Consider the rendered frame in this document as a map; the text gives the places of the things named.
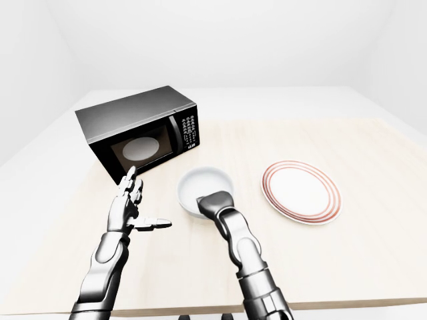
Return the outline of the white bowl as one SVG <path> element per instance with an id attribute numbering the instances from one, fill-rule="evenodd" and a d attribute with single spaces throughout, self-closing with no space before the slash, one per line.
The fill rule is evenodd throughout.
<path id="1" fill-rule="evenodd" d="M 185 173 L 177 183 L 177 200 L 191 216 L 207 219 L 200 213 L 197 198 L 218 191 L 227 191 L 234 196 L 234 184 L 231 177 L 216 167 L 196 167 Z"/>

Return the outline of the black and silver microwave oven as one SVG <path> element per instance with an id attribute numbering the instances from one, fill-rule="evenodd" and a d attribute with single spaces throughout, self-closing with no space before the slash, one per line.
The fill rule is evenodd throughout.
<path id="1" fill-rule="evenodd" d="M 199 145 L 197 105 L 170 86 L 75 112 L 87 144 L 115 183 L 135 166 L 146 172 Z M 159 142 L 155 155 L 130 161 L 123 148 L 139 137 Z"/>

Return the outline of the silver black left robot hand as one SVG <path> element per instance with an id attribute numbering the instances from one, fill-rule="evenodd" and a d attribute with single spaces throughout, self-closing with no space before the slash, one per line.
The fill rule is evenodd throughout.
<path id="1" fill-rule="evenodd" d="M 133 229 L 153 231 L 172 226 L 172 222 L 167 219 L 139 217 L 138 205 L 142 200 L 143 181 L 137 178 L 135 166 L 122 177 L 118 188 L 109 210 L 108 231 L 119 231 L 129 235 Z"/>

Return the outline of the white plate with red rings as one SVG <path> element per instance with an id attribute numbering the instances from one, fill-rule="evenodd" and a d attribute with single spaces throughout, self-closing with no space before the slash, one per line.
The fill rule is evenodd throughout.
<path id="1" fill-rule="evenodd" d="M 268 203 L 279 213 L 307 225 L 324 225 L 340 216 L 343 197 L 324 171 L 302 161 L 284 160 L 269 165 L 261 177 Z"/>

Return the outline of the white round microwave turntable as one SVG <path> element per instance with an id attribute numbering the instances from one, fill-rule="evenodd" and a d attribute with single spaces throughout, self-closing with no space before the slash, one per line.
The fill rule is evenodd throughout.
<path id="1" fill-rule="evenodd" d="M 143 161 L 157 153 L 159 142 L 152 137 L 139 137 L 127 143 L 123 156 L 130 161 Z"/>

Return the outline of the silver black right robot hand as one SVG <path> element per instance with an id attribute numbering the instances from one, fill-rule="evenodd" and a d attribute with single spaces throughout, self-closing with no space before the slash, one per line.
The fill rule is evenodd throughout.
<path id="1" fill-rule="evenodd" d="M 196 199 L 199 212 L 214 221 L 223 209 L 234 208 L 234 198 L 227 191 L 218 191 Z"/>

